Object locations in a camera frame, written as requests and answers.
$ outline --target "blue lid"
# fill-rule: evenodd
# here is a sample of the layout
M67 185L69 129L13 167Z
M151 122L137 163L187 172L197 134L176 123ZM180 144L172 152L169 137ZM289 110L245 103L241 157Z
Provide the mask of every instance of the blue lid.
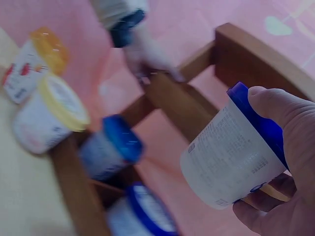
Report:
M165 205L146 186L136 183L126 194L133 212L153 235L179 235Z
M252 126L258 131L283 165L289 169L284 157L284 139L280 126L271 119L261 117L253 110L248 101L248 88L241 82L238 82L235 86L230 88L227 94Z
M103 118L103 132L125 161L139 161L144 150L143 144L121 115Z

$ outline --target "person's hand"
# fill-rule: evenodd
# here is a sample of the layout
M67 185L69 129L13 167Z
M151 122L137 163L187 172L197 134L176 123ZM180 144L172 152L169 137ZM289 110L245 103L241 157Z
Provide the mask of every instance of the person's hand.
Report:
M315 103L281 89L253 87L249 102L283 129L285 159L293 176L281 174L271 186L291 198L282 202L258 190L234 204L238 219L262 236L315 235Z
M141 85L149 83L148 78L159 70L169 73L177 82L184 81L157 42L151 38L145 23L133 28L132 36L133 43L124 47L123 51L129 70Z

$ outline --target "floor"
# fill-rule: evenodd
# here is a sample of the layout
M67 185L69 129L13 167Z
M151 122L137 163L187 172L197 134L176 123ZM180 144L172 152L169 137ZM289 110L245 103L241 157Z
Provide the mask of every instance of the floor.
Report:
M315 0L149 0L150 30L175 65L213 40L213 29L232 22L275 47L315 77ZM141 95L124 66L120 50L110 49L88 0L4 0L0 27L21 46L31 30L45 25L71 52L64 78L77 91L93 116L121 111ZM226 87L209 68L192 84L218 108ZM187 142L159 111L135 129L147 145L138 165L147 184L161 196L186 236L254 235L233 215L204 205L189 189L179 158Z

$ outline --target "orange lid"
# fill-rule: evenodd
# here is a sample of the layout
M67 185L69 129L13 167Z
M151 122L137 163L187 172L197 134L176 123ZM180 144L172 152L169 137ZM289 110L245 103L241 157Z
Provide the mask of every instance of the orange lid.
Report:
M47 27L41 27L30 33L31 40L38 54L45 60L56 75L61 75L69 61L67 48Z

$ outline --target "plastic container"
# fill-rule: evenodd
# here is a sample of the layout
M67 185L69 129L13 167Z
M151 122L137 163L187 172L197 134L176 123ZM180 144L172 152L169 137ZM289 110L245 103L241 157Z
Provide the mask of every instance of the plastic container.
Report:
M135 164L143 144L120 115L103 119L103 129L94 133L80 149L90 178L104 181L124 167Z
M181 156L189 186L216 209L247 196L287 168L281 128L252 109L242 83L227 94L229 103Z
M114 236L177 236L164 204L145 186L135 184L107 212Z
M90 123L80 99L58 76L47 74L13 121L13 132L21 145L41 154L81 132Z
M36 89L44 75L61 75L68 63L68 51L48 28L30 33L15 62L4 75L2 85L15 103L22 103Z

